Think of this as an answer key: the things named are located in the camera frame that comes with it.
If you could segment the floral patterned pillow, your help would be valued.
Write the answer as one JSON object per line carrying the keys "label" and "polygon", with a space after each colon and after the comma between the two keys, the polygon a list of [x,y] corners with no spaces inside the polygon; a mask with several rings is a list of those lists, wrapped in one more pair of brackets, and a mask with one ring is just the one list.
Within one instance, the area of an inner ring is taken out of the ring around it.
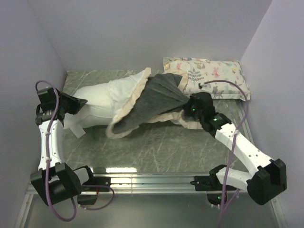
{"label": "floral patterned pillow", "polygon": [[251,94],[241,63],[236,61],[208,60],[203,58],[165,57],[164,72],[185,76],[180,89],[186,95],[202,92],[198,83],[211,85],[214,99],[250,100]]}

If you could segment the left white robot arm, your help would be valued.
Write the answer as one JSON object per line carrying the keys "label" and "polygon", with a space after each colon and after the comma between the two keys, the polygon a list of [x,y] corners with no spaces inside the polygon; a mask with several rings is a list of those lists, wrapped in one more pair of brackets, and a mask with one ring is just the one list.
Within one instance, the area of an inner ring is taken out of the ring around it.
{"label": "left white robot arm", "polygon": [[40,104],[36,108],[36,125],[41,135],[41,157],[38,171],[31,174],[30,182],[46,205],[54,205],[90,191],[96,180],[88,166],[75,170],[65,162],[63,156],[64,118],[66,114],[77,114],[87,103],[53,89],[37,91]]}

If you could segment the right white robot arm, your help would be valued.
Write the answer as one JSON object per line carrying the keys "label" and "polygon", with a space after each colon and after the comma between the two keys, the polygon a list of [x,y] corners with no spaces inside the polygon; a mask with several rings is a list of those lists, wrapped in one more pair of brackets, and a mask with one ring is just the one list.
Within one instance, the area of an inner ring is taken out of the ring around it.
{"label": "right white robot arm", "polygon": [[287,188],[286,164],[273,160],[244,137],[213,105],[211,95],[200,92],[190,96],[183,106],[185,115],[198,121],[203,130],[224,144],[247,168],[246,172],[219,165],[208,177],[195,176],[191,182],[197,191],[245,190],[258,205],[264,205]]}

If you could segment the grey pillowcase with cream ruffle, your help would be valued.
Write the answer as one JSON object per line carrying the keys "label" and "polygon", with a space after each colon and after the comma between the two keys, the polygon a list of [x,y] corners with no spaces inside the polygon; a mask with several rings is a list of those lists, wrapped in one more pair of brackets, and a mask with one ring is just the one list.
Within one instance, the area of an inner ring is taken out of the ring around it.
{"label": "grey pillowcase with cream ruffle", "polygon": [[111,139],[123,138],[143,123],[173,121],[187,129],[200,130],[200,123],[183,110],[190,97],[184,93],[188,75],[171,70],[153,75],[142,72],[109,82],[114,115],[106,129]]}

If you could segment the aluminium front rail frame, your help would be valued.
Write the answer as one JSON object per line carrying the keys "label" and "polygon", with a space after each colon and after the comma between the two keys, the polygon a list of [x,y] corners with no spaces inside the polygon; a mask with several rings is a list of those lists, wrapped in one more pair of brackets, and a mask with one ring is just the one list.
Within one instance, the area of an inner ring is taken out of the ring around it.
{"label": "aluminium front rail frame", "polygon": [[111,174],[114,193],[97,195],[97,211],[77,209],[70,222],[57,219],[32,186],[16,222],[18,228],[286,228],[278,199],[259,206],[247,193],[232,200],[224,217],[209,198],[219,191],[196,191],[192,173]]}

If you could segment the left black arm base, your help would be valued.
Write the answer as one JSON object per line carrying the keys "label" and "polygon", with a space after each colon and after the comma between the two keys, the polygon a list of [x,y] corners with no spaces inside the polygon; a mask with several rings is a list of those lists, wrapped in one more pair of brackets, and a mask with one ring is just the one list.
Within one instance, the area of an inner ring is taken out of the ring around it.
{"label": "left black arm base", "polygon": [[94,177],[93,181],[87,181],[81,186],[81,194],[77,196],[79,205],[91,206],[96,204],[99,193],[110,192],[111,177]]}

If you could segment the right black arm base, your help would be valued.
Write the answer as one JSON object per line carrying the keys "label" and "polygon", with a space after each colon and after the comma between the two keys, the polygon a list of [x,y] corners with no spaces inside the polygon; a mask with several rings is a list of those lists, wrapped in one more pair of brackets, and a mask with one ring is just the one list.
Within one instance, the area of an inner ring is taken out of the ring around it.
{"label": "right black arm base", "polygon": [[209,175],[199,175],[194,176],[194,180],[190,182],[191,185],[195,187],[195,191],[219,191],[219,193],[208,193],[207,200],[211,206],[217,206],[218,208],[221,205],[221,196],[222,196],[222,184],[216,177],[216,174],[226,165],[219,165],[209,171]]}

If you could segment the white pillow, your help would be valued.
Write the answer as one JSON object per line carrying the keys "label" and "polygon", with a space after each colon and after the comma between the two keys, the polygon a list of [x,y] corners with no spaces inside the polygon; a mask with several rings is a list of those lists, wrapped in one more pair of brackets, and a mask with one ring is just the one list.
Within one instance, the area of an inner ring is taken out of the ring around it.
{"label": "white pillow", "polygon": [[77,114],[65,115],[64,129],[71,130],[77,138],[80,138],[86,133],[85,128],[108,125],[114,117],[114,99],[111,97],[111,90],[117,92],[115,83],[110,81],[78,89],[73,97],[87,102]]}

